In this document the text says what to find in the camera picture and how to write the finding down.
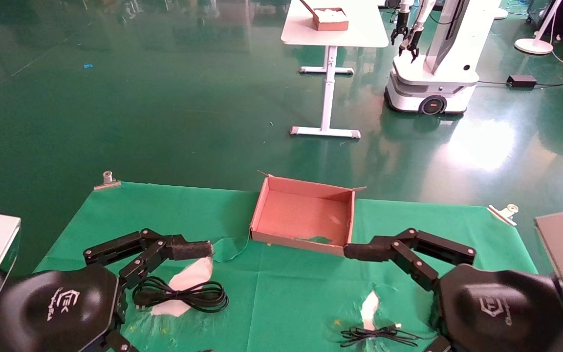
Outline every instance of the black power brick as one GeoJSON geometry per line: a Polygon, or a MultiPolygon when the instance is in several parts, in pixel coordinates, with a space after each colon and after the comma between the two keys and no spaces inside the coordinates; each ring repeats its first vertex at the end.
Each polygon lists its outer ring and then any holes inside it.
{"type": "Polygon", "coordinates": [[[512,74],[507,78],[507,84],[512,88],[534,88],[538,84],[538,81],[534,76],[512,74]]]}

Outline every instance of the small box on table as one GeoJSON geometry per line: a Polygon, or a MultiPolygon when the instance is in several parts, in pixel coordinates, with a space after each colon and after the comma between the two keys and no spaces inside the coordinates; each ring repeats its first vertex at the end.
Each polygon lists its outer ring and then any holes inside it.
{"type": "Polygon", "coordinates": [[[267,175],[253,213],[252,238],[342,256],[351,241],[357,190],[267,175]]]}
{"type": "Polygon", "coordinates": [[[301,2],[312,13],[312,21],[317,31],[346,31],[349,20],[340,7],[311,7],[305,0],[301,2]]]}

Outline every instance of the table foot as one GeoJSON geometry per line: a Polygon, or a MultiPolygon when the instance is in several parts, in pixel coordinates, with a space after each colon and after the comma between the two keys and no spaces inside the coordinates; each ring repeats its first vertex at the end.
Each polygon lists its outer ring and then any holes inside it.
{"type": "Polygon", "coordinates": [[[360,138],[360,131],[358,130],[336,130],[328,129],[321,130],[318,127],[297,127],[293,126],[290,134],[312,134],[314,136],[332,136],[332,137],[346,137],[346,138],[360,138]]]}
{"type": "MultiPolygon", "coordinates": [[[[302,66],[300,73],[325,73],[325,67],[302,66]]],[[[354,74],[355,71],[351,67],[336,67],[336,73],[354,74]]]]}

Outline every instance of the green tablecloth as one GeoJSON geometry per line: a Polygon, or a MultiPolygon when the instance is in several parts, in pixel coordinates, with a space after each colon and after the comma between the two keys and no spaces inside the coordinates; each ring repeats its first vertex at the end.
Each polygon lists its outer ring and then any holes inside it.
{"type": "MultiPolygon", "coordinates": [[[[85,248],[149,227],[215,243],[212,278],[221,282],[230,305],[218,314],[194,310],[179,318],[152,316],[131,304],[123,334],[141,351],[339,352],[339,332],[361,326],[360,308],[375,290],[377,326],[391,321],[431,336],[427,318],[432,296],[393,263],[366,263],[327,254],[248,241],[257,193],[124,182],[92,192],[37,271],[85,265],[85,248]]],[[[353,242],[392,236],[407,227],[476,248],[480,269],[536,269],[513,227],[483,207],[356,201],[353,242]]],[[[127,261],[110,266],[118,271],[127,261]]],[[[427,258],[444,274],[451,266],[427,258]]],[[[168,282],[189,262],[165,262],[154,275],[168,282]]],[[[362,347],[374,351],[421,351],[391,341],[362,347]]]]}

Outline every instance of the glossy floor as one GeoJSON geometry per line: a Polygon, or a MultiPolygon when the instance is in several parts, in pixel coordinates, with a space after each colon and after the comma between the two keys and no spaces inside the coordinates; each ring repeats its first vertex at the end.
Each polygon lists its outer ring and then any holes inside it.
{"type": "MultiPolygon", "coordinates": [[[[291,126],[320,122],[322,76],[297,69],[320,64],[324,49],[280,42],[287,3],[0,5],[0,207],[23,219],[21,272],[106,169],[132,182],[241,190],[258,190],[263,170],[367,186],[363,198],[515,203],[519,231],[541,258],[532,219],[563,211],[563,87],[478,87],[462,120],[438,122],[385,107],[395,47],[346,47],[338,59],[357,73],[337,77],[332,126],[362,139],[292,137],[291,126]]],[[[552,56],[513,49],[531,33],[522,17],[495,22],[482,79],[563,82],[552,56]]]]}

